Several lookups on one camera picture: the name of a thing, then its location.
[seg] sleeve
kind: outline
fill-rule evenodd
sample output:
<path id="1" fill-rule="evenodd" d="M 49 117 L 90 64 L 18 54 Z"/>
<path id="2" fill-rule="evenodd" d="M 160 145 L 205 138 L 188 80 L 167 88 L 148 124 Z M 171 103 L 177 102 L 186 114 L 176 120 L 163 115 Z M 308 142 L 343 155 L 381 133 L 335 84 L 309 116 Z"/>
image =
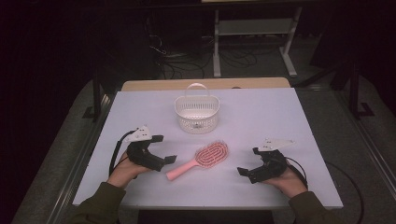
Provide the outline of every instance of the sleeve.
<path id="1" fill-rule="evenodd" d="M 297 224 L 345 224 L 332 211 L 323 207 L 312 191 L 291 198 L 289 205 L 296 216 Z"/>
<path id="2" fill-rule="evenodd" d="M 93 196 L 82 202 L 69 223 L 115 223 L 119 215 L 120 203 L 125 195 L 125 190 L 108 184 L 101 183 Z"/>

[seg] white plastic basket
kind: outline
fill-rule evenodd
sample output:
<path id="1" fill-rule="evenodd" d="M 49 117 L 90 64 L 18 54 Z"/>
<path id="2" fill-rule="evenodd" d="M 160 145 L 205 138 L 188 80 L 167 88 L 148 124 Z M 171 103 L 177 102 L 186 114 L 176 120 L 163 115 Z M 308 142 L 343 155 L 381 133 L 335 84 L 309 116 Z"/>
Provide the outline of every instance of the white plastic basket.
<path id="1" fill-rule="evenodd" d="M 192 87 L 206 89 L 207 95 L 187 95 Z M 192 83 L 175 101 L 178 123 L 186 133 L 209 133 L 218 125 L 219 99 L 201 83 Z"/>

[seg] black cable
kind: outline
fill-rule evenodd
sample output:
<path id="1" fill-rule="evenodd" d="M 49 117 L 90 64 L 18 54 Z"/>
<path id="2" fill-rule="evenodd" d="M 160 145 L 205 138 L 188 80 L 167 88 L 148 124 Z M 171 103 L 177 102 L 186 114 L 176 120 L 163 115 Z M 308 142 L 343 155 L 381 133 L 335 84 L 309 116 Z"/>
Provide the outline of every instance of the black cable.
<path id="1" fill-rule="evenodd" d="M 122 140 L 128 136 L 129 134 L 134 133 L 134 131 L 130 131 L 126 133 L 116 144 L 116 148 L 114 148 L 113 157 L 111 158 L 110 166 L 108 167 L 108 175 L 111 175 L 114 171 L 114 163 L 116 163 L 117 155 L 119 155 L 120 147 L 122 144 Z"/>
<path id="2" fill-rule="evenodd" d="M 262 43 L 263 43 L 263 42 L 264 42 L 264 41 L 259 41 L 259 43 L 256 44 L 255 49 L 250 50 L 250 54 L 251 54 L 251 55 L 264 55 L 264 54 L 270 54 L 270 53 L 274 52 L 275 50 L 278 50 L 279 47 L 280 47 L 278 44 L 275 44 L 273 47 L 271 47 L 271 48 L 268 49 L 267 51 L 257 53 L 256 51 L 259 50 L 260 47 L 262 47 Z M 242 47 L 249 47 L 249 45 L 245 45 L 245 44 L 243 44 L 243 43 L 241 43 L 241 46 L 242 46 Z"/>
<path id="3" fill-rule="evenodd" d="M 203 65 L 200 65 L 198 63 L 194 63 L 194 61 L 197 61 L 200 59 L 200 57 L 191 57 L 191 55 L 195 55 L 194 53 L 190 53 L 190 54 L 186 54 L 186 55 L 182 55 L 182 56 L 177 56 L 174 58 L 171 57 L 162 57 L 162 60 L 160 61 L 160 64 L 162 65 L 167 65 L 168 67 L 170 67 L 172 69 L 173 75 L 171 76 L 171 79 L 174 78 L 174 75 L 176 72 L 176 69 L 178 70 L 182 70 L 182 71 L 196 71 L 196 70 L 201 70 L 202 72 L 202 78 L 205 77 L 205 70 L 204 68 L 207 67 L 207 65 L 209 64 L 209 62 L 211 61 L 211 57 L 208 57 L 208 59 L 204 62 Z M 166 75 L 165 75 L 165 70 L 163 69 L 163 75 L 164 78 L 166 79 Z"/>
<path id="4" fill-rule="evenodd" d="M 128 135 L 131 134 L 131 133 L 134 133 L 134 131 L 129 131 L 128 133 L 126 133 L 126 134 L 117 142 L 116 148 L 114 148 L 113 157 L 111 158 L 110 166 L 108 167 L 108 175 L 109 175 L 109 176 L 113 173 L 114 169 L 116 169 L 116 167 L 117 167 L 122 161 L 125 161 L 126 159 L 128 159 L 128 157 L 126 157 L 126 158 L 122 159 L 121 161 L 119 161 L 119 162 L 117 163 L 116 166 L 114 166 L 114 163 L 116 162 L 117 155 L 119 154 L 119 151 L 120 151 L 120 147 L 121 147 L 121 144 L 122 144 L 122 140 L 123 140 L 124 138 L 126 138 L 126 136 L 128 136 Z"/>
<path id="5" fill-rule="evenodd" d="M 359 195 L 359 199 L 361 201 L 361 213 L 359 214 L 359 219 L 356 222 L 357 224 L 360 224 L 363 220 L 364 217 L 364 200 L 363 200 L 363 196 L 361 194 L 361 190 L 358 187 L 358 184 L 356 184 L 356 182 L 352 179 L 352 177 L 350 177 L 344 170 L 342 170 L 341 168 L 339 168 L 338 166 L 334 165 L 333 163 L 329 162 L 329 161 L 325 161 L 326 164 L 329 164 L 330 166 L 334 167 L 335 169 L 337 169 L 339 172 L 341 172 L 344 176 L 346 176 L 346 178 L 349 179 L 349 181 L 352 183 L 353 187 L 355 188 L 355 190 L 357 191 L 358 195 Z"/>
<path id="6" fill-rule="evenodd" d="M 190 63 L 193 62 L 197 59 L 199 59 L 199 55 L 194 52 L 187 52 L 187 53 L 179 53 L 179 54 L 166 54 L 163 55 L 163 58 L 165 58 L 168 62 L 171 60 L 179 60 L 180 58 L 190 58 L 189 60 L 184 59 L 183 61 L 178 61 L 179 63 Z"/>
<path id="7" fill-rule="evenodd" d="M 304 179 L 305 179 L 306 182 L 308 182 L 307 179 L 306 179 L 306 173 L 305 173 L 305 170 L 304 170 L 303 166 L 300 163 L 298 163 L 297 161 L 295 161 L 294 159 L 292 159 L 292 158 L 289 158 L 289 157 L 285 157 L 285 158 L 288 159 L 288 160 L 294 161 L 298 166 L 300 166 L 301 170 L 304 173 Z"/>
<path id="8" fill-rule="evenodd" d="M 247 62 L 248 66 L 255 65 L 257 64 L 257 57 L 253 55 L 252 53 L 249 52 L 244 52 L 243 50 L 234 50 L 234 53 L 231 52 L 231 54 L 235 57 L 235 59 L 245 59 Z"/>
<path id="9" fill-rule="evenodd" d="M 228 51 L 230 51 L 230 54 L 233 55 L 235 59 L 244 59 L 252 55 L 252 50 L 248 50 L 247 52 L 245 52 L 242 49 L 228 49 Z"/>
<path id="10" fill-rule="evenodd" d="M 239 61 L 237 61 L 235 59 L 232 59 L 231 57 L 227 56 L 226 54 L 220 53 L 220 52 L 219 52 L 219 56 L 223 59 L 223 61 L 225 63 L 227 63 L 228 65 L 230 65 L 232 67 L 236 67 L 236 68 L 248 68 L 251 65 L 255 64 L 255 63 L 250 63 L 248 61 L 248 59 L 246 59 L 246 58 L 244 58 L 247 61 L 246 63 L 239 62 Z"/>
<path id="11" fill-rule="evenodd" d="M 167 78 L 166 78 L 166 72 L 172 72 L 172 76 L 171 76 L 169 79 L 175 79 L 175 74 L 176 74 L 176 73 L 179 74 L 179 78 L 182 78 L 181 73 L 178 72 L 178 71 L 176 71 L 176 70 L 175 70 L 175 67 L 172 66 L 171 64 L 166 63 L 166 62 L 162 62 L 162 66 L 163 66 L 163 78 L 164 78 L 164 79 L 167 79 Z M 165 71 L 165 68 L 164 68 L 165 66 L 170 67 L 170 68 L 172 69 L 172 71 Z"/>

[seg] dark background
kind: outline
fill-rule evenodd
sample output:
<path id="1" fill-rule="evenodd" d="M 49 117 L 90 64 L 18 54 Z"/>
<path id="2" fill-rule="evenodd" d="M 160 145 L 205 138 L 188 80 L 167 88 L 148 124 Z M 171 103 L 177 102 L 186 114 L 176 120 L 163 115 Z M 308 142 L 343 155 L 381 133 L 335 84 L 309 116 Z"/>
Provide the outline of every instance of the dark background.
<path id="1" fill-rule="evenodd" d="M 160 74 L 157 55 L 149 48 L 147 12 L 109 16 L 77 10 L 78 2 L 0 1 L 0 223 L 12 220 L 70 106 L 94 75 L 111 93 L 125 80 L 155 79 Z M 96 6 L 104 2 L 83 1 Z M 313 65 L 326 68 L 354 52 L 361 74 L 396 114 L 395 16 L 394 7 L 384 2 L 306 7 L 297 33 L 323 33 Z M 180 25 L 198 28 L 183 34 L 196 41 L 212 30 L 207 27 L 211 20 L 199 12 L 186 17 L 163 11 L 156 14 L 156 32 L 174 29 L 162 18 L 177 15 Z M 174 36 L 165 40 L 183 44 Z"/>

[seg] hairbrush bristles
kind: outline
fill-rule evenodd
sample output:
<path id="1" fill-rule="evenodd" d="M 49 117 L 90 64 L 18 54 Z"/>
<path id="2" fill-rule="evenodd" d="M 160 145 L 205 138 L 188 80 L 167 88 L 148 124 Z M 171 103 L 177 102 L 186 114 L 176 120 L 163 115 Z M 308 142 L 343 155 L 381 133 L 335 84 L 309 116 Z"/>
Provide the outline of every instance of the hairbrush bristles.
<path id="1" fill-rule="evenodd" d="M 223 141 L 213 142 L 206 147 L 203 147 L 195 153 L 195 157 L 183 165 L 177 167 L 176 169 L 166 173 L 169 180 L 174 180 L 178 176 L 184 174 L 193 166 L 202 166 L 205 168 L 210 168 L 221 161 L 224 161 L 228 155 L 228 147 Z"/>

